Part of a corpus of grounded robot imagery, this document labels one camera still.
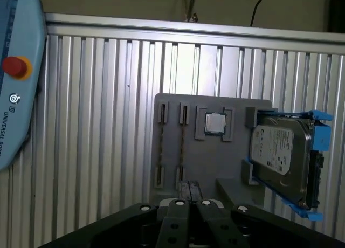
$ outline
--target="wall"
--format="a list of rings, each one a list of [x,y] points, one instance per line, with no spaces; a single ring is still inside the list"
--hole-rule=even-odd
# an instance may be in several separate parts
[[[42,0],[46,12],[124,18],[184,19],[183,0]],[[249,26],[257,0],[196,0],[199,22]],[[254,26],[323,31],[327,0],[263,0]]]

